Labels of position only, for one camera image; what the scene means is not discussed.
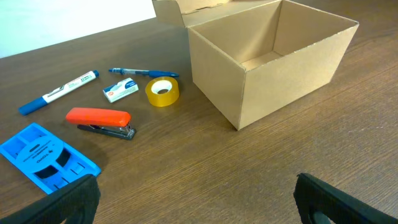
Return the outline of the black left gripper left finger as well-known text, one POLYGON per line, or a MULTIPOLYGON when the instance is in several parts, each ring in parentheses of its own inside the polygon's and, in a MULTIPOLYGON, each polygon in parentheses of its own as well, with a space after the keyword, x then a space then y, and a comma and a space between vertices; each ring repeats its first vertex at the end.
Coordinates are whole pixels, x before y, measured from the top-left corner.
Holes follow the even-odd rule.
POLYGON ((92 224, 100 201, 96 177, 86 174, 7 217, 1 224, 92 224))

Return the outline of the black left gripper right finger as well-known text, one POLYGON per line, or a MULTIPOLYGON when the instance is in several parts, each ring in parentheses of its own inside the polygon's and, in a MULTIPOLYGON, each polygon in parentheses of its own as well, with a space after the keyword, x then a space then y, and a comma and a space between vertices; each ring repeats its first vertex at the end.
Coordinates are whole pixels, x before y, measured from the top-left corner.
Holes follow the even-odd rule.
POLYGON ((397 224, 396 218, 308 173, 297 176, 294 199, 304 224, 397 224))

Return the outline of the blue plastic tray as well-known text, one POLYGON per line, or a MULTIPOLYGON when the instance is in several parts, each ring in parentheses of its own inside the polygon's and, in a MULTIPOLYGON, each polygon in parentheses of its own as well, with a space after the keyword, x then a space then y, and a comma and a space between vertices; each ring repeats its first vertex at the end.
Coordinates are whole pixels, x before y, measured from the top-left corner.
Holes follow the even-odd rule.
POLYGON ((4 142, 1 154, 46 194, 101 173, 93 161, 37 123, 4 142))

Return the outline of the orange black stapler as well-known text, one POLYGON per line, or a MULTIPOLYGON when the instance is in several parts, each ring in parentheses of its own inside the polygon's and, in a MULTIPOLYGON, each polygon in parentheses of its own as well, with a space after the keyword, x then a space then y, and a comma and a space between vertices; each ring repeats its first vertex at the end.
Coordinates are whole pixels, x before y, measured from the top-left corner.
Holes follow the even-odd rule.
POLYGON ((125 111, 99 108, 72 108, 65 119, 78 129, 114 138, 131 140, 136 130, 131 127, 131 115, 125 111))

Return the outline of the yellow clear tape roll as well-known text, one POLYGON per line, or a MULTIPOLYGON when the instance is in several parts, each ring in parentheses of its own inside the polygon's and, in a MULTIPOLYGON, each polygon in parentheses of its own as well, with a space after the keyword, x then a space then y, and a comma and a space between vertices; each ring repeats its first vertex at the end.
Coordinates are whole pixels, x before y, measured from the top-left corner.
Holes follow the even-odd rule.
POLYGON ((165 107, 175 103, 180 91, 178 82, 171 77, 159 77, 151 80, 145 89, 149 103, 156 107, 165 107))

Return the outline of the blue ballpoint pen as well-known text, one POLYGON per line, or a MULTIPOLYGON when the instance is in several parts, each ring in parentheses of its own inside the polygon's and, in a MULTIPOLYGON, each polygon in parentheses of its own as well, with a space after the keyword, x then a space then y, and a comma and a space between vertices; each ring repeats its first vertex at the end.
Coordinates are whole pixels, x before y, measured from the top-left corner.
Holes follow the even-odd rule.
POLYGON ((136 70, 129 68, 110 68, 108 70, 111 73, 119 73, 121 75, 130 74, 130 75, 142 75, 151 78, 159 78, 159 77, 172 77, 178 78, 179 74, 174 72, 165 72, 159 70, 136 70))

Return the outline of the blue white whiteboard marker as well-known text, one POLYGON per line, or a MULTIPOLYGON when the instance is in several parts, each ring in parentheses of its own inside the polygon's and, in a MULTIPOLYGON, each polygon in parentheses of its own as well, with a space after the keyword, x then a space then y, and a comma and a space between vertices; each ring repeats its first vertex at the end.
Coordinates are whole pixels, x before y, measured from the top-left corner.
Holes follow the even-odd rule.
POLYGON ((30 103, 21 106, 19 112, 22 115, 28 115, 36 110, 43 108, 49 103, 59 99, 60 97, 70 93, 77 88, 86 85, 87 83, 95 80, 99 77, 99 72, 97 70, 89 71, 88 73, 54 89, 53 91, 31 101, 30 103))

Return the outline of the open cardboard box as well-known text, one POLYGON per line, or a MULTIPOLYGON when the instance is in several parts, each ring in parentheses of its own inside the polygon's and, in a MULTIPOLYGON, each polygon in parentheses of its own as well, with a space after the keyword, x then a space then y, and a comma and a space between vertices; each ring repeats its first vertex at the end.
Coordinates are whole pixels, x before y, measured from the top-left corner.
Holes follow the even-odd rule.
POLYGON ((162 0, 188 31, 192 79, 236 128, 328 84, 359 24, 289 0, 162 0))

